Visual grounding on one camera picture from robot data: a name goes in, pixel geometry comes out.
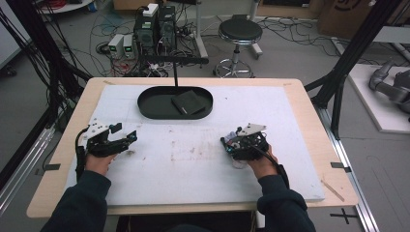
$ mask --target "black pole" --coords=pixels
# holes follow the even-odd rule
[[[172,62],[172,67],[174,68],[175,87],[178,87],[177,63],[175,61]]]

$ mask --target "dark sleeve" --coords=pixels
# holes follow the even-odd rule
[[[103,175],[84,171],[79,182],[64,192],[42,232],[103,231],[105,197],[110,186],[111,182]]]
[[[265,176],[258,182],[263,196],[257,201],[257,209],[265,215],[265,231],[316,231],[305,199],[288,189],[281,176]]]

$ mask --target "metal stand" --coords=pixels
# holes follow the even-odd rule
[[[400,2],[400,0],[377,1],[335,67],[327,75],[305,86],[307,91],[322,86],[318,94],[311,99],[312,103],[320,108],[327,108],[329,100],[335,95],[331,130],[336,139],[340,139],[338,123],[344,81]]]
[[[214,75],[219,77],[252,77],[253,72],[250,69],[250,66],[239,60],[239,45],[236,44],[235,50],[233,51],[232,59],[222,60],[214,69]]]

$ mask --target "power supply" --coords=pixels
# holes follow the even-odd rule
[[[115,37],[109,42],[108,48],[111,52],[112,59],[121,59],[124,55],[124,35],[117,34]]]
[[[135,45],[133,42],[133,35],[124,36],[124,53],[126,55],[126,59],[135,58]]]
[[[176,48],[174,6],[164,6],[160,8],[159,23],[162,45],[170,47],[171,49]]]
[[[145,48],[154,48],[159,40],[157,13],[158,12],[155,12],[153,16],[144,16],[139,14],[136,18],[133,33],[135,34],[136,41]]]

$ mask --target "black cable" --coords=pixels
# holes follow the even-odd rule
[[[79,137],[83,133],[88,131],[88,128],[89,127],[87,127],[86,129],[81,130],[75,138],[74,147],[75,147],[75,153],[76,153],[76,157],[77,157],[77,166],[76,166],[75,172],[76,172],[77,181],[79,180],[82,173],[84,172],[84,167],[85,167],[85,162],[86,162],[86,160],[85,160],[86,154],[85,154],[84,147],[83,146],[78,146],[78,140],[79,140]]]

